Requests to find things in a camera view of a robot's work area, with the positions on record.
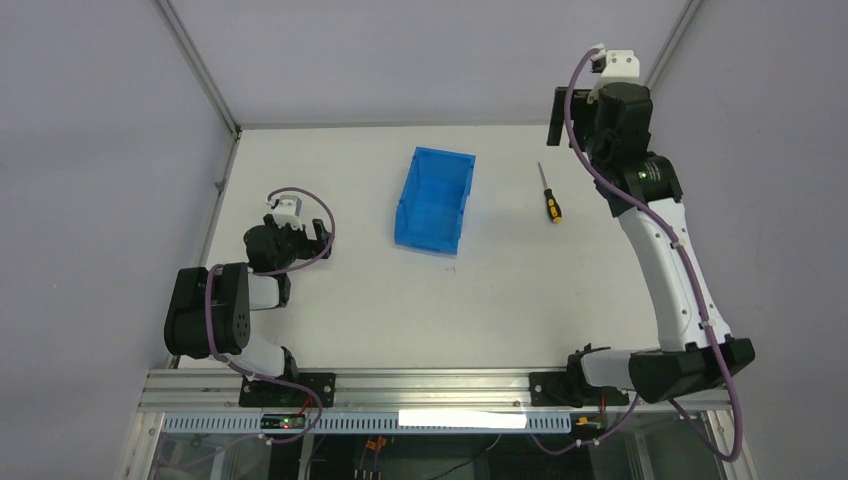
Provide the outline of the black yellow screwdriver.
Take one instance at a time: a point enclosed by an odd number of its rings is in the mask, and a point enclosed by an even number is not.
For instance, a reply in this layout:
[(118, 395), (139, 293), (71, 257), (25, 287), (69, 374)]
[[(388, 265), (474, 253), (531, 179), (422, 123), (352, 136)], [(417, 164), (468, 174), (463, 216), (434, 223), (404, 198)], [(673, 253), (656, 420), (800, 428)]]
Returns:
[(537, 168), (543, 186), (543, 195), (546, 200), (546, 208), (549, 219), (554, 224), (560, 223), (563, 219), (562, 210), (549, 186), (543, 165), (540, 162), (537, 163)]

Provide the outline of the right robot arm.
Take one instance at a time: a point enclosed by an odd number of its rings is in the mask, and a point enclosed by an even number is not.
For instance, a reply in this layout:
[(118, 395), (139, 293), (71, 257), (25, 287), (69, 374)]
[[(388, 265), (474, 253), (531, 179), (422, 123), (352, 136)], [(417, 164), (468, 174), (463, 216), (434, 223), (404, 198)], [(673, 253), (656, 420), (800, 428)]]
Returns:
[(636, 254), (657, 321), (648, 350), (586, 346), (568, 358), (563, 390), (580, 405), (598, 392), (630, 390), (648, 403), (727, 386), (753, 362), (706, 287), (689, 234), (682, 189), (671, 162), (649, 148), (653, 102), (648, 88), (611, 83), (554, 94), (547, 143), (569, 144), (588, 159), (597, 191)]

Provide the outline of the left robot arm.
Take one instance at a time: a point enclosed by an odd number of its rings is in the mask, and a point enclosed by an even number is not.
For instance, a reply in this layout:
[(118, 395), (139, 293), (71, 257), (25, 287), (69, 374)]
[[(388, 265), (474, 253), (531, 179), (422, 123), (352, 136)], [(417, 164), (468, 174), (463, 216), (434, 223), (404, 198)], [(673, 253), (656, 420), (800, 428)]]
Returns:
[(299, 381), (293, 354), (252, 332), (253, 312), (289, 303), (289, 269), (298, 260), (326, 259), (331, 233), (320, 219), (315, 236), (303, 226), (281, 224), (273, 215), (243, 235), (247, 261), (178, 272), (164, 324), (169, 353), (193, 359), (211, 357), (249, 378)]

